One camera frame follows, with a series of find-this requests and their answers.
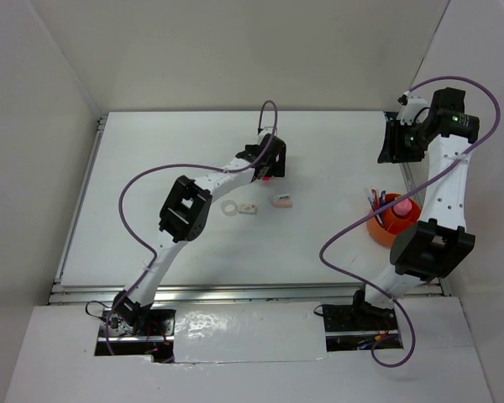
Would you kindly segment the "clear tape roll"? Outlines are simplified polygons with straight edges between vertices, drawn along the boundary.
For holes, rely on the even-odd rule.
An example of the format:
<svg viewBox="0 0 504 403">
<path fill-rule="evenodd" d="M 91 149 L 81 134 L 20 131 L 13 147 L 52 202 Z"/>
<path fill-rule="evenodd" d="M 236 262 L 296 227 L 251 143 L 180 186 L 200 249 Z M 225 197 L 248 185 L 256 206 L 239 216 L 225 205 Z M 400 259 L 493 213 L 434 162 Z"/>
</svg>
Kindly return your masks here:
<svg viewBox="0 0 504 403">
<path fill-rule="evenodd" d="M 233 200 L 225 200 L 221 203 L 221 212 L 226 217 L 232 217 L 239 212 L 239 206 Z"/>
</svg>

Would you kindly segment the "dark blue gel pen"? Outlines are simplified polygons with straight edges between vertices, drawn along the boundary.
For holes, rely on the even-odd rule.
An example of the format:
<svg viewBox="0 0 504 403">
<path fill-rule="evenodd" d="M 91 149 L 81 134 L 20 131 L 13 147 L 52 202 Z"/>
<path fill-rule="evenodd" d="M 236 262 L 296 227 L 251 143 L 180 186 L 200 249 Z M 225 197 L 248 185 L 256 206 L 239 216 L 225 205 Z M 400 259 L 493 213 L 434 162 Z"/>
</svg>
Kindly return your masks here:
<svg viewBox="0 0 504 403">
<path fill-rule="evenodd" d="M 380 201 L 379 194 L 377 193 L 377 190 L 372 189 L 371 195 L 372 195 L 372 199 L 373 199 L 374 208 L 377 210 L 381 207 L 381 201 Z"/>
</svg>

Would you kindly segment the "pink eraser with sharpener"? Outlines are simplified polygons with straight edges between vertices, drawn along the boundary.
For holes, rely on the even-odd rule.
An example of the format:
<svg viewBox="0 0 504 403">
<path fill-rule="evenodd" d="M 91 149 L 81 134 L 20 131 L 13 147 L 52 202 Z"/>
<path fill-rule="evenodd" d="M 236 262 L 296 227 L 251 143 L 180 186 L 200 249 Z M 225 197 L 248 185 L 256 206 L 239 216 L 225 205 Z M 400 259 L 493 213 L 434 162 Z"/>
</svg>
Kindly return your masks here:
<svg viewBox="0 0 504 403">
<path fill-rule="evenodd" d="M 291 196 L 288 194 L 273 196 L 270 200 L 270 204 L 274 208 L 292 208 L 293 207 L 293 201 L 291 199 Z"/>
</svg>

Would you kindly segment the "blue clear barrel pen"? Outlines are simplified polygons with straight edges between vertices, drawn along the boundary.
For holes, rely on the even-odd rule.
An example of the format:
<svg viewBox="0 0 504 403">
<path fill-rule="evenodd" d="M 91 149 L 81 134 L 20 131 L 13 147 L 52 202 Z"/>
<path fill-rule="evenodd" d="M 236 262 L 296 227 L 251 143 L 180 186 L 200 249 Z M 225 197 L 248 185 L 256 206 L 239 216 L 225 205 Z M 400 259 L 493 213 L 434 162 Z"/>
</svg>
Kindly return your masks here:
<svg viewBox="0 0 504 403">
<path fill-rule="evenodd" d="M 383 211 L 382 208 L 385 206 L 385 203 L 381 201 L 379 203 L 379 206 L 377 208 L 378 214 L 375 216 L 377 219 L 377 222 L 383 227 L 384 226 L 384 218 L 383 218 Z"/>
</svg>

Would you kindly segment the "white staples box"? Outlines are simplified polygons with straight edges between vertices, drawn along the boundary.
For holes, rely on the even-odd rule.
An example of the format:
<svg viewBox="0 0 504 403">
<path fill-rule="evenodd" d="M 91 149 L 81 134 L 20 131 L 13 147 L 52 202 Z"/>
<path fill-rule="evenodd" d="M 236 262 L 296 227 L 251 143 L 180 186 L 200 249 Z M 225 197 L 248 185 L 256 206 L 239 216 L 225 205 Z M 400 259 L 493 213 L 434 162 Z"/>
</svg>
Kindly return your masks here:
<svg viewBox="0 0 504 403">
<path fill-rule="evenodd" d="M 255 215 L 257 213 L 257 205 L 254 203 L 240 203 L 238 204 L 238 213 Z"/>
</svg>

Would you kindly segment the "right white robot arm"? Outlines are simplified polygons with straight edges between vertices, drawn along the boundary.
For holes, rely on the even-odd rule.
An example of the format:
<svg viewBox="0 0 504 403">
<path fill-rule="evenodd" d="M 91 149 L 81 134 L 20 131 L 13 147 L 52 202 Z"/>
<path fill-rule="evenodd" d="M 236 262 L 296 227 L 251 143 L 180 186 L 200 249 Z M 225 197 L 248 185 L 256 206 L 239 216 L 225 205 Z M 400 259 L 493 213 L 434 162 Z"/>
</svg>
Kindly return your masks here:
<svg viewBox="0 0 504 403">
<path fill-rule="evenodd" d="M 378 163 L 428 160 L 428 178 L 419 217 L 396 235 L 389 265 L 376 287 L 354 293 L 349 318 L 359 329 L 388 316 L 393 301 L 413 288 L 447 277 L 475 246 L 465 222 L 467 148 L 478 139 L 480 120 L 465 114 L 465 92 L 446 87 L 431 102 L 403 96 L 397 115 L 387 115 Z"/>
</svg>

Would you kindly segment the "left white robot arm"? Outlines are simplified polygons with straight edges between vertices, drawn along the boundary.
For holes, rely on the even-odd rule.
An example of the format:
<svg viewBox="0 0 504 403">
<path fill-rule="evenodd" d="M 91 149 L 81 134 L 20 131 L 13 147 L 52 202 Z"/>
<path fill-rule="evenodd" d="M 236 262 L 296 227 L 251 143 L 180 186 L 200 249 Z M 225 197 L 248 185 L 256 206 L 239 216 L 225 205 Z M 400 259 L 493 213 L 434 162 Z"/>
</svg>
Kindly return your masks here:
<svg viewBox="0 0 504 403">
<path fill-rule="evenodd" d="M 258 132 L 261 142 L 247 144 L 223 167 L 199 164 L 169 164 L 156 166 L 137 174 L 121 190 L 118 198 L 119 218 L 129 235 L 152 253 L 152 258 L 140 277 L 127 285 L 114 298 L 111 312 L 119 316 L 118 323 L 131 335 L 141 334 L 149 325 L 149 310 L 156 291 L 176 256 L 197 239 L 207 226 L 211 205 L 229 192 L 264 178 L 285 175 L 286 143 L 275 128 Z M 124 214 L 127 191 L 139 179 L 157 171 L 191 168 L 208 173 L 191 179 L 179 176 L 163 202 L 159 213 L 159 245 L 150 246 L 130 227 Z"/>
</svg>

